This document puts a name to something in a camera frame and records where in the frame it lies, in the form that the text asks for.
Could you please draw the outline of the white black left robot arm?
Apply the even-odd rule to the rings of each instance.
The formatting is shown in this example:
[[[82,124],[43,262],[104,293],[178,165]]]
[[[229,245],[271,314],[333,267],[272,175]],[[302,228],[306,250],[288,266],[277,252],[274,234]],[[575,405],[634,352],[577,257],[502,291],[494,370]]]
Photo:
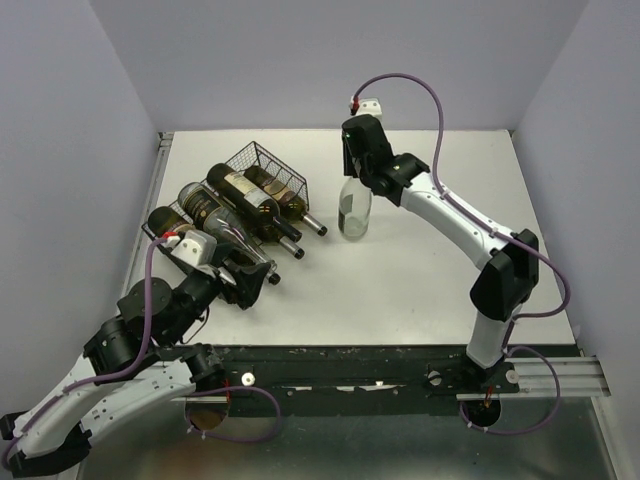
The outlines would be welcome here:
[[[152,407],[182,396],[229,396],[236,388],[213,347],[185,345],[182,337],[223,293],[252,305],[266,270],[240,267],[232,285],[199,270],[177,287],[145,275],[37,406],[2,417],[9,443],[3,468],[15,478],[56,475],[81,463],[102,435]]]

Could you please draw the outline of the green bottle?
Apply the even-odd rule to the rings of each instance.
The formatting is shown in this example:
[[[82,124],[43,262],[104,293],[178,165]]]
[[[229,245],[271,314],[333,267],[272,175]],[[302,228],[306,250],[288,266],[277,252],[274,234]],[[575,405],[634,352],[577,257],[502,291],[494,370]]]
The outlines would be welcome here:
[[[309,213],[306,201],[276,176],[258,165],[246,169],[244,176],[276,200],[286,220],[301,222],[318,236],[325,236],[328,233],[327,227]]]
[[[162,237],[170,232],[183,232],[191,227],[189,222],[169,206],[154,209],[148,217],[147,225],[156,237]]]
[[[260,226],[257,235],[263,243],[279,244],[296,260],[301,260],[305,256],[305,251],[293,240],[272,226]]]
[[[229,165],[214,165],[209,170],[206,180],[234,206],[252,232],[263,242],[278,243],[283,238],[293,242],[301,240],[301,232],[284,219],[278,203]]]

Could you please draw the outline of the short clear glass bottle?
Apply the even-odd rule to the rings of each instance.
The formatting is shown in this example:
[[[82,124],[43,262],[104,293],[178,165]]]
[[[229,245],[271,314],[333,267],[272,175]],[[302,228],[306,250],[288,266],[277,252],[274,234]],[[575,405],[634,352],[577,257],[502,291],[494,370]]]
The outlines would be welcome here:
[[[253,264],[268,264],[270,284],[281,281],[276,262],[253,240],[232,209],[208,187],[197,182],[185,185],[178,194],[178,204],[197,229],[233,243]]]

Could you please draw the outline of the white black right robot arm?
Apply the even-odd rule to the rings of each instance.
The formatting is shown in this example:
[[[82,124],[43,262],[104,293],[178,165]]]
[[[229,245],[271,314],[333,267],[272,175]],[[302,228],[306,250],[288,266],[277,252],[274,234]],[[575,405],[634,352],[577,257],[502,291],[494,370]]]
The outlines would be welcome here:
[[[503,358],[504,344],[514,316],[529,299],[539,280],[537,236],[520,233],[483,220],[468,208],[455,208],[456,197],[438,188],[434,170],[411,153],[395,154],[382,124],[371,114],[356,115],[342,124],[344,171],[368,187],[425,220],[456,245],[479,270],[470,291],[476,309],[470,361],[460,367],[460,379],[480,392],[496,380],[495,365]]]

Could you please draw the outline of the tall clear glass bottle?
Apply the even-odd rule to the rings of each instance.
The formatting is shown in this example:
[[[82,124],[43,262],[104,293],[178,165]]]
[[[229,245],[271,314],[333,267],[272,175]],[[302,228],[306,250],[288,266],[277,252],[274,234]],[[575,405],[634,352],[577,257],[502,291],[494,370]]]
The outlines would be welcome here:
[[[358,178],[349,177],[344,183],[338,206],[338,227],[349,241],[363,238],[369,227],[373,195]]]

